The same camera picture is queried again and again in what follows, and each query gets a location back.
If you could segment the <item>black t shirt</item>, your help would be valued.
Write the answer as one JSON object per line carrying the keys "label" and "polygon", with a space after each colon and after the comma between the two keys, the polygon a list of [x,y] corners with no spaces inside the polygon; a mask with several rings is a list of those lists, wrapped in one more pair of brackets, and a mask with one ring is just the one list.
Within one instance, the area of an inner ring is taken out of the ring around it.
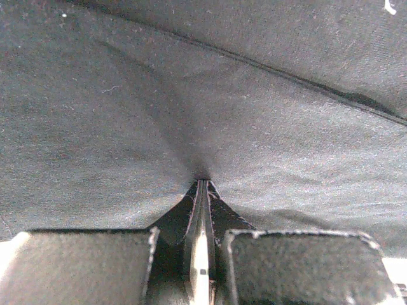
{"label": "black t shirt", "polygon": [[144,227],[196,179],[405,257],[406,2],[1,2],[2,240]]}

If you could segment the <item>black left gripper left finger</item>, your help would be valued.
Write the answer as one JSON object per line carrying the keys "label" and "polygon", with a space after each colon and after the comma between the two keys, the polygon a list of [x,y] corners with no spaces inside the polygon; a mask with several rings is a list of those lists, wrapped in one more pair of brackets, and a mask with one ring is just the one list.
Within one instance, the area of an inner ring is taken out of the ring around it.
{"label": "black left gripper left finger", "polygon": [[204,183],[146,229],[36,229],[4,245],[2,304],[145,304],[176,288],[204,301]]}

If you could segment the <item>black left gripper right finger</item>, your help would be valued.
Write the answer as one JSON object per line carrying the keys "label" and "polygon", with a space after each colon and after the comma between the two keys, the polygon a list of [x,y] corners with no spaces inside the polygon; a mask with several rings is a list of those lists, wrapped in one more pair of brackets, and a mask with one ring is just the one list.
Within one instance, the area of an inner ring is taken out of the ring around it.
{"label": "black left gripper right finger", "polygon": [[360,231],[258,230],[203,181],[229,304],[402,304],[380,245]]}

